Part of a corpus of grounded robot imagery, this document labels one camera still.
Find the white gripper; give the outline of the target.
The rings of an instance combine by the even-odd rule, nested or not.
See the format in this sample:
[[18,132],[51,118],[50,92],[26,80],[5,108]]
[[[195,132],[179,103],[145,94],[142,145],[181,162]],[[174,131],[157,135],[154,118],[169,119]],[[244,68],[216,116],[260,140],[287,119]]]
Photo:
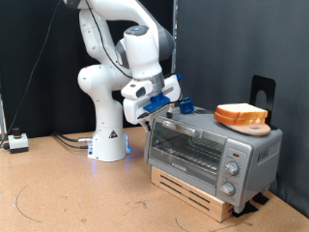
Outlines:
[[152,77],[134,77],[123,88],[126,120],[133,125],[141,124],[145,131],[151,131],[150,122],[158,113],[166,112],[173,118],[174,105],[181,96],[181,87],[176,74],[164,77],[162,73]]

